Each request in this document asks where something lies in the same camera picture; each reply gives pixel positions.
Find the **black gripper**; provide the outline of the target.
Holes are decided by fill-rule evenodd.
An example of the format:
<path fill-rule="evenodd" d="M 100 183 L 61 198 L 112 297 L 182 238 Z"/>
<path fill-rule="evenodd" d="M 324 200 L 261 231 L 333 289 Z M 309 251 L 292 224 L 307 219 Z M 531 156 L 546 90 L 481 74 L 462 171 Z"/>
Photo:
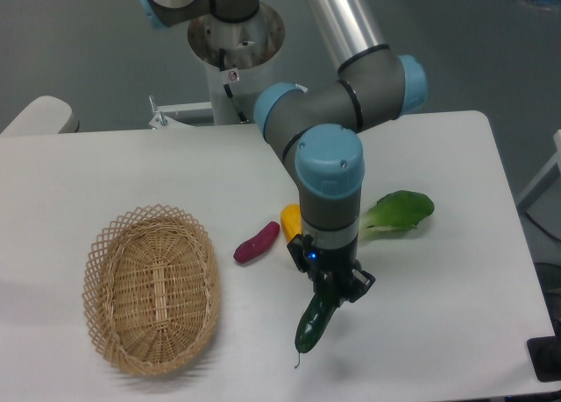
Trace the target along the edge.
<path fill-rule="evenodd" d="M 296 268 L 314 281 L 314 308 L 339 308 L 342 299 L 354 303 L 373 286 L 376 278 L 371 273 L 354 268 L 357 245 L 355 236 L 343 247 L 327 249 L 314 245 L 311 235 L 302 234 L 287 244 Z M 343 288 L 342 298 L 337 288 Z"/>

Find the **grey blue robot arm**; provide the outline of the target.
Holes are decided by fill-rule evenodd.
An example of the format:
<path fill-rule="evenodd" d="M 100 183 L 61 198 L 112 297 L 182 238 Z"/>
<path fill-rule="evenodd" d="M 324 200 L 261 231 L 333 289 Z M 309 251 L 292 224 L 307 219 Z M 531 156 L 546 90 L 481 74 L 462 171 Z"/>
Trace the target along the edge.
<path fill-rule="evenodd" d="M 139 1 L 155 27 L 188 24 L 215 124 L 256 124 L 297 185 L 302 232 L 288 248 L 298 269 L 335 305 L 360 299 L 374 278 L 356 259 L 358 134 L 423 105 L 422 66 L 393 53 L 366 0 L 306 0 L 337 70 L 318 89 L 273 81 L 285 27 L 261 0 Z"/>

